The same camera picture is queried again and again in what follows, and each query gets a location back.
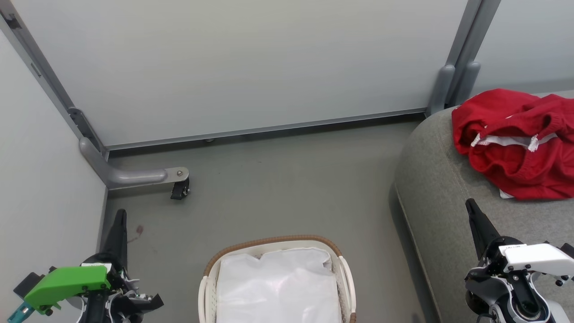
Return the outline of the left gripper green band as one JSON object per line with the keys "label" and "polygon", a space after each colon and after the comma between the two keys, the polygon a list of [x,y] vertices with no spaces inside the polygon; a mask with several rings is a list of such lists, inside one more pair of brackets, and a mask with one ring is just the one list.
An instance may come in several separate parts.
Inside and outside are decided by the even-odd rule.
{"label": "left gripper green band", "polygon": [[141,323],[144,315],[164,306],[159,294],[139,292],[138,280],[127,272],[127,212],[119,209],[100,253],[79,266],[52,266],[46,275],[30,273],[13,291],[22,305],[13,321],[33,313],[50,316],[60,302],[78,301],[80,323]]}

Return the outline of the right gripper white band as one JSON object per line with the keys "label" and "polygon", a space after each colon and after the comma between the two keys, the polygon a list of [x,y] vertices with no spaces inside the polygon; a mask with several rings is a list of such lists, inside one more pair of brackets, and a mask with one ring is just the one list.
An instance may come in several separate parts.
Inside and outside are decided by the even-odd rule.
{"label": "right gripper white band", "polygon": [[465,277],[465,301],[475,314],[564,314],[535,286],[541,275],[561,287],[573,280],[574,246],[512,244],[502,236],[474,199],[465,201],[478,265]]}

